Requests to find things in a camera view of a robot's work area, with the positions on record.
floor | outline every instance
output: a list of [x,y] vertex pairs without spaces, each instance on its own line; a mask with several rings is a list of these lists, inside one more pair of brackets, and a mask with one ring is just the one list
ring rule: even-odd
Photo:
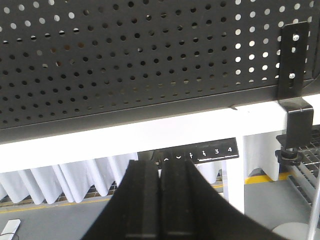
[[[21,219],[16,232],[21,240],[79,240],[107,204],[100,197],[81,204],[32,209],[8,208],[0,213],[0,230],[10,219]],[[245,186],[245,212],[269,229],[287,223],[307,223],[310,207],[286,180],[248,184]]]

control panel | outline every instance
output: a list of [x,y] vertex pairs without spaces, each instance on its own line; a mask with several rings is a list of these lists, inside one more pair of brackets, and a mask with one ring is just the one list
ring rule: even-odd
[[200,164],[238,157],[237,141],[233,137],[157,149],[154,151],[151,161],[161,169],[163,162],[174,159],[191,160],[194,164]]

black clamp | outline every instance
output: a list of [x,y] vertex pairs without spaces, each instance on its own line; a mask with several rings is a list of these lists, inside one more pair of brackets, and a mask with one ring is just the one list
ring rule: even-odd
[[278,103],[287,112],[287,124],[286,134],[276,137],[281,150],[275,155],[283,165],[300,165],[303,155],[298,148],[312,137],[314,109],[302,98],[308,36],[308,22],[288,24],[281,31]]

black perforated panel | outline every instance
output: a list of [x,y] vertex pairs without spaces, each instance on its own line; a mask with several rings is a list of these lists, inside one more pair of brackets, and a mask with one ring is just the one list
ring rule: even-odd
[[310,22],[310,79],[315,5],[2,0],[0,129],[276,85],[290,23]]

bolt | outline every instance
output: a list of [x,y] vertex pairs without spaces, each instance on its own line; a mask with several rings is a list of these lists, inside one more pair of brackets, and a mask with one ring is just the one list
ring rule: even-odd
[[298,35],[298,34],[293,34],[293,36],[292,36],[292,40],[293,41],[298,41],[300,39],[300,36]]
[[294,79],[295,77],[296,77],[296,74],[294,74],[294,73],[290,73],[290,74],[289,74],[289,78],[290,78],[290,79]]

